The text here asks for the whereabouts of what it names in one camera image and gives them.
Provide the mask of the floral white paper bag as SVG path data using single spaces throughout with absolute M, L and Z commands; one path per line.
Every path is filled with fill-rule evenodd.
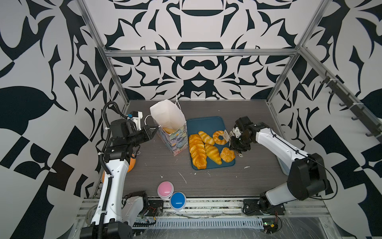
M 172 155 L 176 156 L 188 147 L 187 122 L 178 100 L 175 102 L 163 100 L 155 103 L 150 107 L 149 115 L 155 126 L 158 126 L 159 137 Z M 163 127 L 172 128 L 176 132 L 167 134 Z

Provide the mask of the knotted round bun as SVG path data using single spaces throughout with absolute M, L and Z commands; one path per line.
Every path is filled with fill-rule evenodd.
M 230 163 L 236 158 L 236 155 L 234 151 L 230 150 L 228 147 L 225 147 L 220 153 L 220 158 L 224 162 Z

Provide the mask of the ring-shaped bread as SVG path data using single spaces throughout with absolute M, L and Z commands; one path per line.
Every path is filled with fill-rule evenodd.
M 213 138 L 214 142 L 218 145 L 225 145 L 228 143 L 228 140 L 226 139 L 224 130 L 218 130 L 218 131 L 214 132 L 212 138 Z

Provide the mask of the large striped croissant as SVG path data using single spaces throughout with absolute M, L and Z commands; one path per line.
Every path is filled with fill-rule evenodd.
M 220 153 L 217 147 L 206 143 L 205 149 L 206 149 L 206 154 L 208 158 L 210 158 L 216 164 L 222 165 L 222 159 L 220 157 Z

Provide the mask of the small striped croissant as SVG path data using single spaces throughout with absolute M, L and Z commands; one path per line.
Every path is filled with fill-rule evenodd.
M 214 139 L 204 131 L 199 131 L 198 135 L 201 137 L 205 144 L 215 145 Z

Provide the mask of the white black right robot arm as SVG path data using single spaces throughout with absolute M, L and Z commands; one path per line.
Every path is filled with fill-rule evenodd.
M 263 192 L 257 202 L 244 203 L 242 212 L 245 215 L 272 214 L 277 207 L 295 200 L 318 200 L 318 194 L 329 189 L 327 175 L 332 173 L 325 167 L 323 158 L 293 146 L 267 124 L 253 123 L 247 116 L 241 117 L 229 135 L 229 148 L 238 155 L 249 151 L 252 143 L 258 143 L 289 169 L 286 183 Z

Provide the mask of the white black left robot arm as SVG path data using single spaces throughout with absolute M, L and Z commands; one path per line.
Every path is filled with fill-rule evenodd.
M 149 207 L 145 191 L 123 196 L 125 178 L 136 159 L 140 146 L 150 141 L 158 126 L 141 125 L 142 112 L 124 115 L 116 102 L 102 110 L 107 136 L 98 160 L 105 175 L 95 214 L 88 227 L 82 228 L 82 239 L 131 239 L 138 215 Z

